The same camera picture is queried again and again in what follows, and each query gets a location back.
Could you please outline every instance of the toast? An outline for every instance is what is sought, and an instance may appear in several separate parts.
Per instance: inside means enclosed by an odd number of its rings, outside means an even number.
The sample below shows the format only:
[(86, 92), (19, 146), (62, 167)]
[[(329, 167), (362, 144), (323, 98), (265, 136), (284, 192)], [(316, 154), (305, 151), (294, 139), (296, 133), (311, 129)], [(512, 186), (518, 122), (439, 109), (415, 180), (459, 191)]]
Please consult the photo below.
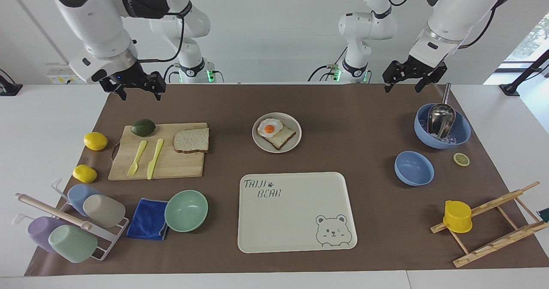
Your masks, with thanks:
[(173, 149), (178, 153), (207, 153), (210, 146), (210, 129), (187, 129), (173, 136)]
[(276, 136), (271, 138), (266, 138), (261, 136), (263, 139), (265, 139), (267, 142), (269, 142), (277, 151), (280, 151), (282, 147), (290, 141), (291, 138), (293, 138), (296, 135), (296, 131), (291, 129), (290, 127), (287, 127), (286, 125), (283, 125), (282, 130), (277, 133)]

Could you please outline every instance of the blue towel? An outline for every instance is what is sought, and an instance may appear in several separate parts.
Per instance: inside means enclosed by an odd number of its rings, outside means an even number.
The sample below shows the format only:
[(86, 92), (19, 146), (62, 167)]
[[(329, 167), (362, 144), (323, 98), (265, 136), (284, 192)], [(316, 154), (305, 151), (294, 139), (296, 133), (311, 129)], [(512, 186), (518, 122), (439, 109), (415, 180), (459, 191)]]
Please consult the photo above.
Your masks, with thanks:
[(128, 227), (128, 238), (163, 241), (166, 236), (164, 211), (168, 201), (141, 198)]

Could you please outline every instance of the white wall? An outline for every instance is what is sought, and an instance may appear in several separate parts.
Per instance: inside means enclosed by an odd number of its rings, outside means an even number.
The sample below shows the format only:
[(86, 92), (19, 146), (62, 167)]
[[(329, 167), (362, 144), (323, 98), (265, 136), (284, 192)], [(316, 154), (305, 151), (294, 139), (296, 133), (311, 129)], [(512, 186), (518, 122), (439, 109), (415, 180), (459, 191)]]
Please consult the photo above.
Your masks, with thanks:
[(18, 0), (0, 0), (0, 68), (17, 82), (47, 84), (46, 63), (63, 63)]
[[(62, 55), (70, 58), (80, 49), (80, 42), (57, 12), (53, 0), (23, 1)], [(228, 81), (241, 82), (306, 80), (317, 66), (334, 62), (345, 47), (337, 29), (339, 18), (347, 12), (368, 11), (362, 0), (192, 2), (208, 14), (212, 22), (210, 35), (198, 39), (202, 54), (216, 64)], [(15, 7), (11, 5), (0, 11), (4, 13)], [(504, 4), (498, 8), (482, 41), (447, 59), (449, 70), (443, 80), (455, 84), (482, 84), (548, 10), (549, 0), (510, 0)], [(394, 14), (400, 26), (396, 37), (371, 42), (372, 82), (381, 81), (381, 74), (391, 60), (406, 59), (431, 10), (425, 0), (409, 0), (394, 9)], [(147, 21), (129, 18), (124, 23), (132, 37), (138, 40), (141, 58), (172, 56), (170, 47), (149, 31)], [(484, 24), (480, 23), (472, 38), (482, 27)], [(41, 53), (40, 58), (43, 63), (58, 60), (54, 54)], [(158, 64), (145, 67), (148, 72), (163, 72), (164, 69), (164, 65)], [(14, 75), (24, 76), (18, 70), (14, 70)]]

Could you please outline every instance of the power outlet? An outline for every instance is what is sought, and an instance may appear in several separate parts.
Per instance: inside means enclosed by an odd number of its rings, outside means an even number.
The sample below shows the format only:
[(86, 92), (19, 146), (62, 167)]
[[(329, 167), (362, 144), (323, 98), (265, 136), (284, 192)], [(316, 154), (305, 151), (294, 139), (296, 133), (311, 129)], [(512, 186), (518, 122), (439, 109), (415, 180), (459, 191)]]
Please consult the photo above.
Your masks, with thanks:
[(51, 69), (46, 76), (52, 84), (86, 84), (71, 69)]

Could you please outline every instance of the wooden cutting board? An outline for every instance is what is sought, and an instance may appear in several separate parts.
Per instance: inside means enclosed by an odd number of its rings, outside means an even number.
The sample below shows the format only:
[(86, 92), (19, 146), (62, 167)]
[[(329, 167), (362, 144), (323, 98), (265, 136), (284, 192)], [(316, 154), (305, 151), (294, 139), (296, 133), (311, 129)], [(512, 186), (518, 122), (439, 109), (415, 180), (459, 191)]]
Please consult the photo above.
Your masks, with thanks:
[[(153, 135), (139, 137), (131, 132), (131, 126), (124, 127), (120, 148), (110, 168), (110, 181), (146, 180), (147, 166), (153, 159), (157, 140), (164, 139), (164, 145), (158, 156), (153, 178), (192, 178), (202, 176), (204, 153), (183, 154), (173, 149), (173, 135), (180, 130), (208, 127), (207, 123), (169, 123), (159, 124)], [(133, 176), (127, 176), (141, 140), (147, 140), (147, 147), (141, 155), (139, 168)]]

